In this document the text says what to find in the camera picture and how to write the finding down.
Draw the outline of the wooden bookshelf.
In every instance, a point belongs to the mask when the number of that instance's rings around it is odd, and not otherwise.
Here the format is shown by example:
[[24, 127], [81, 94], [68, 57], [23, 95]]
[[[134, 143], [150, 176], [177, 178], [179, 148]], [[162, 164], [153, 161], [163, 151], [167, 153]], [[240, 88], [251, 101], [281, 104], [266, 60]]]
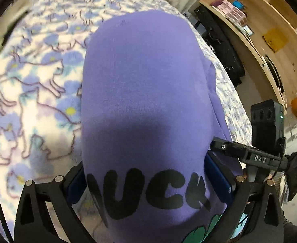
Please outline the wooden bookshelf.
[[[245, 109], [268, 99], [290, 106], [297, 96], [296, 13], [285, 0], [227, 0], [246, 14], [247, 25], [241, 26], [212, 7], [214, 1], [200, 0], [200, 4], [214, 14], [242, 62], [245, 75], [237, 92]], [[289, 40], [276, 53], [262, 38], [273, 28]]]

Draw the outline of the purple cat print blanket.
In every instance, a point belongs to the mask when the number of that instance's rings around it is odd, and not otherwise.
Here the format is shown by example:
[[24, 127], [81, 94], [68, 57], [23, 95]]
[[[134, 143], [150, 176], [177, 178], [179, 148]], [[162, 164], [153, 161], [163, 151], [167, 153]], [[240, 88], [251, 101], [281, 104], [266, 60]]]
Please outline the purple cat print blanket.
[[107, 20], [165, 0], [14, 0], [0, 17], [0, 242], [14, 235], [25, 182], [49, 182], [81, 160], [81, 86], [90, 36]]

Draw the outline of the black bag by bed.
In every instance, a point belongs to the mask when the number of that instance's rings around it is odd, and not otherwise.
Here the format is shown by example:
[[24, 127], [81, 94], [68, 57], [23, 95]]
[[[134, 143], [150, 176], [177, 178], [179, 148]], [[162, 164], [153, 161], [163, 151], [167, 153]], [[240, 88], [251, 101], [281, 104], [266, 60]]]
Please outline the black bag by bed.
[[199, 22], [206, 29], [206, 32], [201, 36], [207, 45], [213, 48], [213, 52], [222, 63], [232, 84], [237, 87], [242, 83], [240, 78], [245, 75], [245, 69], [237, 52], [209, 9], [200, 5], [195, 9], [195, 13]]

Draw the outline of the yellow paper on shelf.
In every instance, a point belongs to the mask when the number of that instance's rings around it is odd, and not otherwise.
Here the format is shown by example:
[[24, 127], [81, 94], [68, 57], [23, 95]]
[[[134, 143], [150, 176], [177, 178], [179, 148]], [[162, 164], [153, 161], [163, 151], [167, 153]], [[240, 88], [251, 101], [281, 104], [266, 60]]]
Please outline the yellow paper on shelf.
[[267, 33], [262, 35], [262, 38], [273, 53], [283, 49], [283, 47], [289, 42], [287, 37], [279, 28], [270, 29]]

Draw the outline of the pink boxes on shelf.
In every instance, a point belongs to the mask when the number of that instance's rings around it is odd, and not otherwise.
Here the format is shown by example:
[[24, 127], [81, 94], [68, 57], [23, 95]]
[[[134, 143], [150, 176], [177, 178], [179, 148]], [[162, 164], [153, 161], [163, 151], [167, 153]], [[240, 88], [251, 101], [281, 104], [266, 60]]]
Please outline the pink boxes on shelf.
[[210, 5], [220, 11], [224, 16], [232, 18], [237, 24], [240, 24], [241, 26], [247, 25], [246, 14], [229, 1], [216, 0], [210, 3]]

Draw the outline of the purple printed hoodie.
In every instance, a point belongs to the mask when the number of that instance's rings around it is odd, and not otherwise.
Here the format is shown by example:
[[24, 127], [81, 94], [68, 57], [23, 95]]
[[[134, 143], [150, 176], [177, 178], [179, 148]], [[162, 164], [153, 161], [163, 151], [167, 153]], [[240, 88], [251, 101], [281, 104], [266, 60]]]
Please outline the purple printed hoodie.
[[230, 140], [215, 67], [188, 22], [116, 16], [92, 35], [81, 101], [82, 161], [114, 242], [202, 242], [225, 210], [205, 175]]

